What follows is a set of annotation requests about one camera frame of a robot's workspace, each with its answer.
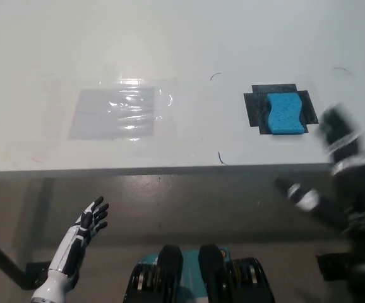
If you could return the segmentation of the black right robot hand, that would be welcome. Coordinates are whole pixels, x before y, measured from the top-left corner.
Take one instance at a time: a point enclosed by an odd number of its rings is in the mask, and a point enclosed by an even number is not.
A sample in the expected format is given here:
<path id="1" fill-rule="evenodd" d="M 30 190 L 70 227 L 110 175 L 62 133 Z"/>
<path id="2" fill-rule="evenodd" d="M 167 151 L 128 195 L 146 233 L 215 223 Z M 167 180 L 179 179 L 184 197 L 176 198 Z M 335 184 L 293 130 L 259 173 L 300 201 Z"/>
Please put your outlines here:
<path id="1" fill-rule="evenodd" d="M 275 186 L 298 210 L 351 237 L 365 237 L 365 151 L 362 133 L 341 107 L 326 110 L 319 133 L 332 160 L 330 169 L 335 199 L 289 179 Z"/>

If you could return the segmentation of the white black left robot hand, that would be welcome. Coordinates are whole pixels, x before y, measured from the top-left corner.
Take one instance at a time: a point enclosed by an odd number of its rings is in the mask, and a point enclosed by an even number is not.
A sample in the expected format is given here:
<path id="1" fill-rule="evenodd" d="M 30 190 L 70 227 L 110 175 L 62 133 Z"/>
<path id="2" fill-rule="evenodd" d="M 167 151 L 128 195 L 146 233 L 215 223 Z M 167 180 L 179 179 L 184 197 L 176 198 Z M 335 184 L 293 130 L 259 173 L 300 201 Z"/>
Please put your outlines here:
<path id="1" fill-rule="evenodd" d="M 49 273 L 64 275 L 74 288 L 78 282 L 87 246 L 98 232 L 107 226 L 104 220 L 109 205 L 102 196 L 93 201 L 70 226 L 49 266 Z"/>

